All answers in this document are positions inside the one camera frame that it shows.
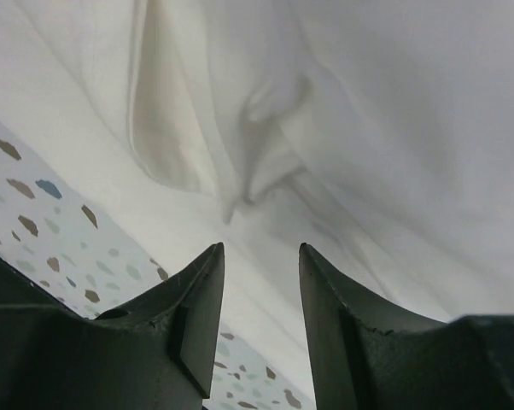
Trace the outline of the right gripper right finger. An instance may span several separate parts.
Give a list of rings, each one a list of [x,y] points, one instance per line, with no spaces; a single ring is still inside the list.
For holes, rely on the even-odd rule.
[[[320,409],[514,409],[514,315],[442,323],[299,250],[301,302]]]

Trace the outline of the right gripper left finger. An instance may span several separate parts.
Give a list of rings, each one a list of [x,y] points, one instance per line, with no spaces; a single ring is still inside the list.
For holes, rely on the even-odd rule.
[[[225,279],[216,243],[87,319],[0,305],[0,409],[199,409],[210,396]]]

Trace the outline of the white t shirt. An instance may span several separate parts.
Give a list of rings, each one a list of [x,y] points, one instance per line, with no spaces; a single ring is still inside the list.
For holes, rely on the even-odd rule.
[[[302,243],[514,314],[514,1],[0,1],[0,255],[97,315],[212,242],[222,332],[308,407]]]

